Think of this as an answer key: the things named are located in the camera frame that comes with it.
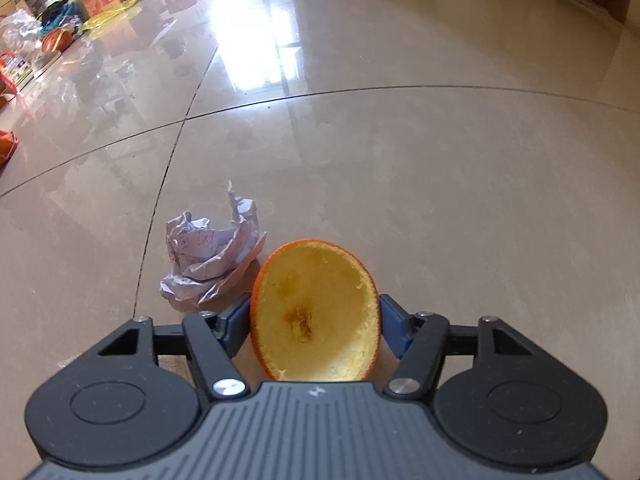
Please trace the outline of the orange cloth bag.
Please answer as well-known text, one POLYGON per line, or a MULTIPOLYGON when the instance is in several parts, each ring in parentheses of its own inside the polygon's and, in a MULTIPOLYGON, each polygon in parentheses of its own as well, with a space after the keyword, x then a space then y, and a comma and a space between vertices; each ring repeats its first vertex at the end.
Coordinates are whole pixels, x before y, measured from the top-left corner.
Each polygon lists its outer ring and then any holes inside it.
POLYGON ((13 131, 0 131, 0 166, 4 166, 11 159, 19 143, 13 131))

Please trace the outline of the colourful toy box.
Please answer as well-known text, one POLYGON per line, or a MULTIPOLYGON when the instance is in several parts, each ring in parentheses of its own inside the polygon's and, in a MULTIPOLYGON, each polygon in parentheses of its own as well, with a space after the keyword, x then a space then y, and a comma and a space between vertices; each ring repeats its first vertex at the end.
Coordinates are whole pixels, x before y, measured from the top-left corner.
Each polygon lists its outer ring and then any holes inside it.
POLYGON ((15 52, 0 55, 0 73, 2 82, 13 94, 20 92, 34 78, 32 66, 15 52))

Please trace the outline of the lilac paper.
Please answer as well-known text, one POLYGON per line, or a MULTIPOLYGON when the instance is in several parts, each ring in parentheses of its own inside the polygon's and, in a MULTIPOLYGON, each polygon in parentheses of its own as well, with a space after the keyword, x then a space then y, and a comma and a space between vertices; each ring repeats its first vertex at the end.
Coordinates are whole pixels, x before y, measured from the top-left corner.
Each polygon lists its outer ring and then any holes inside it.
POLYGON ((209 218, 189 211, 166 223, 165 242, 171 271, 160 280, 160 296, 186 312, 220 297, 241 281, 265 246, 257 205, 227 186, 230 226, 215 229, 209 218))

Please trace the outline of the basketball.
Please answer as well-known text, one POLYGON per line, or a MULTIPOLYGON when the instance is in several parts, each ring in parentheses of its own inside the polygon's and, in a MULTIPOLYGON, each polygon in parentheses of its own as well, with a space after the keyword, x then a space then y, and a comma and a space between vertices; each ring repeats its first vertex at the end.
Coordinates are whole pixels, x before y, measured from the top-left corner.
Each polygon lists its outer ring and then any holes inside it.
POLYGON ((64 52, 74 41, 74 34, 68 29, 58 27, 50 30, 43 37, 41 51, 43 53, 64 52))

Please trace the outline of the orange peel half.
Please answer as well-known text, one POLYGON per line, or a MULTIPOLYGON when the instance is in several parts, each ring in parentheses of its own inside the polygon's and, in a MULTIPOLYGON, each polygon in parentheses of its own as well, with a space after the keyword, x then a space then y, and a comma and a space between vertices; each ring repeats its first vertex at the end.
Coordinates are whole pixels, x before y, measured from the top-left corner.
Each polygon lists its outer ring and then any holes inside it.
POLYGON ((250 339, 277 382, 358 382, 378 360, 382 316, 363 263, 324 240, 294 240, 260 268, 250 298, 250 339))

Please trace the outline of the yellow plastic bag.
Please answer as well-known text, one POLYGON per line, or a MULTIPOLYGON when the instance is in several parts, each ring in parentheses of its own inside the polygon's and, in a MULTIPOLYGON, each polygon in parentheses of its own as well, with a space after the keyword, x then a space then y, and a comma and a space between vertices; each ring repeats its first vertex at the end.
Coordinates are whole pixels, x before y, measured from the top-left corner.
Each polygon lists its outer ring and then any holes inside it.
POLYGON ((139 0, 126 0, 119 6, 115 6, 113 9, 102 11, 99 14, 96 14, 92 18, 89 18, 88 21, 85 21, 84 24, 82 24, 82 30, 84 32, 90 32, 90 30, 95 30, 104 26, 106 23, 114 20, 114 18, 118 18, 122 14, 128 12, 138 3, 138 1, 139 0))

